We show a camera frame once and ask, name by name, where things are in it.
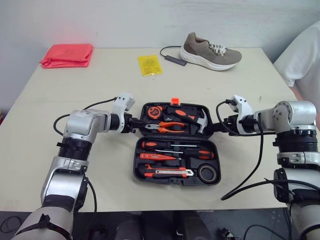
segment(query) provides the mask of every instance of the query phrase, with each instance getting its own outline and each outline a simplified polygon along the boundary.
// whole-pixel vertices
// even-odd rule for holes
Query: table
[[[0,126],[0,211],[34,211],[41,206],[41,188],[51,161],[57,155],[61,136],[53,131],[54,120],[72,110],[132,93],[136,103],[130,113],[140,116],[144,103],[168,102],[205,105],[217,122],[216,105],[233,94],[245,97],[254,110],[272,108],[293,93],[260,48],[239,48],[241,62],[227,71],[212,71],[198,65],[185,67],[159,57],[163,74],[142,76],[137,57],[158,55],[157,48],[95,49],[88,68],[36,68],[23,92]],[[178,55],[178,49],[168,49]],[[97,109],[110,111],[110,103]],[[221,116],[234,113],[221,107]],[[58,123],[61,131],[65,120]],[[215,133],[222,179],[218,185],[188,187],[141,182],[133,174],[133,156],[139,131],[133,134],[100,133],[92,146],[87,176],[92,182],[99,212],[150,210],[219,210],[284,207],[264,185],[221,201],[242,181],[258,160],[260,139]],[[273,178],[278,149],[274,136],[266,135],[263,158],[248,184]],[[89,190],[82,212],[93,211]]]

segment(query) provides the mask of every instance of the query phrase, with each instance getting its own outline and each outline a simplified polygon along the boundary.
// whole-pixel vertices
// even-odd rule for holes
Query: red cloth
[[[88,67],[92,51],[91,44],[57,44],[40,63],[44,69]]]

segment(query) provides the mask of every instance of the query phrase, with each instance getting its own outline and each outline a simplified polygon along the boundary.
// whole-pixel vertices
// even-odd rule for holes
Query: gray sneaker
[[[242,55],[238,51],[210,44],[208,40],[199,38],[194,32],[191,32],[181,47],[180,57],[192,64],[223,71],[235,66],[241,60]]]

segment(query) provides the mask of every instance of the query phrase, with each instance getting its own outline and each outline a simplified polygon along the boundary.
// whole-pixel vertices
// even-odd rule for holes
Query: yellow package
[[[143,76],[162,74],[162,69],[156,55],[139,56],[138,61]]]

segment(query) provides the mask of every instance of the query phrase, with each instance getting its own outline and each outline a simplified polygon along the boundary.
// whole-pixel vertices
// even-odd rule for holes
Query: pliers
[[[144,127],[149,130],[156,129],[159,133],[184,133],[184,130],[175,131],[175,130],[169,130],[168,127],[172,126],[181,126],[185,127],[185,124],[183,122],[177,122],[177,121],[161,121],[158,124],[146,124]]]

